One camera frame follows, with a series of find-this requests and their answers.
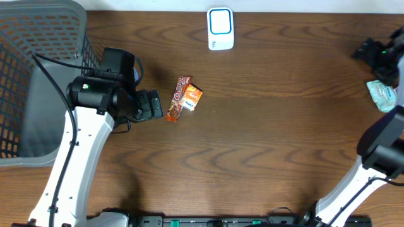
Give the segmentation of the orange chocolate bar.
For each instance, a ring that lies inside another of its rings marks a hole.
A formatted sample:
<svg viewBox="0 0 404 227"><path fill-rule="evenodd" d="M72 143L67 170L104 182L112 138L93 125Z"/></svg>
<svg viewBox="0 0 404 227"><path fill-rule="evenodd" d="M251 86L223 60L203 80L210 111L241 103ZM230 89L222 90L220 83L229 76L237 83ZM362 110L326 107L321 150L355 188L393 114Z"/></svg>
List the orange chocolate bar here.
<svg viewBox="0 0 404 227"><path fill-rule="evenodd" d="M191 76L180 76L177 80L173 98L169 105L168 112L165 116L166 121L174 122L177 121L181 112L182 106L180 105L180 100L183 97L187 87L191 84Z"/></svg>

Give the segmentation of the green toilet wipes pack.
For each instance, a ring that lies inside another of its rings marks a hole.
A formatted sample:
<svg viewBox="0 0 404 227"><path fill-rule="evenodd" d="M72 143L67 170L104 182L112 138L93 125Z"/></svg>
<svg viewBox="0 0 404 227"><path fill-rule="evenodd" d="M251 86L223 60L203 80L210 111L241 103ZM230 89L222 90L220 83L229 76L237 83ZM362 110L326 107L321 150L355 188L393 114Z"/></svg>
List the green toilet wipes pack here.
<svg viewBox="0 0 404 227"><path fill-rule="evenodd" d="M396 91L392 87L379 80L367 82L366 86L378 110L387 113L396 106Z"/></svg>

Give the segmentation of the orange tissue pack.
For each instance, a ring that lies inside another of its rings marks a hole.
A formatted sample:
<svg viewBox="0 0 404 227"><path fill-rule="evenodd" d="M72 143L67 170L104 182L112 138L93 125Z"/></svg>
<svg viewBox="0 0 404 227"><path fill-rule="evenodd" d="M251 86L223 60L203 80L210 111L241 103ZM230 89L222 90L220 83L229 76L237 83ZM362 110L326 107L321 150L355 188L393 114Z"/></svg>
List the orange tissue pack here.
<svg viewBox="0 0 404 227"><path fill-rule="evenodd" d="M203 92L199 88L197 88L193 84L190 84L185 90L179 104L181 107L192 112L195 110L202 95Z"/></svg>

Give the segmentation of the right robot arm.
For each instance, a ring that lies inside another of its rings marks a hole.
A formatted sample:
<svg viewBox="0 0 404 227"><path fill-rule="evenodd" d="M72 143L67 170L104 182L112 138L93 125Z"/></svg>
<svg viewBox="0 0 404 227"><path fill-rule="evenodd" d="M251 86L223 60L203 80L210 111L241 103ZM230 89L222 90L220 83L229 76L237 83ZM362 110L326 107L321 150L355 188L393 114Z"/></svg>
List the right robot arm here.
<svg viewBox="0 0 404 227"><path fill-rule="evenodd" d="M384 44L368 38L353 58L364 61L376 80L366 84L372 101L385 115L364 132L353 167L325 197L313 204L295 226L371 226L370 218L351 214L383 185L401 186L403 174L403 29Z"/></svg>

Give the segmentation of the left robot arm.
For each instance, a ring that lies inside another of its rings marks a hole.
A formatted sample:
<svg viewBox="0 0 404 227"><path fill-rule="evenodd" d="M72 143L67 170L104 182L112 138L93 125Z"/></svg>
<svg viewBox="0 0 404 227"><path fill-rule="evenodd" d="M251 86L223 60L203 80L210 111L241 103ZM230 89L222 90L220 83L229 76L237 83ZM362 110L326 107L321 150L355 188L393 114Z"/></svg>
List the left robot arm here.
<svg viewBox="0 0 404 227"><path fill-rule="evenodd" d="M129 226L130 216L106 210L87 218L90 188L103 146L121 124L162 117L158 91L138 91L140 60L123 49L105 48L100 67L86 67L65 91L56 83L38 53L32 56L63 102L65 123L59 145L44 156L19 156L20 165L51 164L47 185L25 226Z"/></svg>

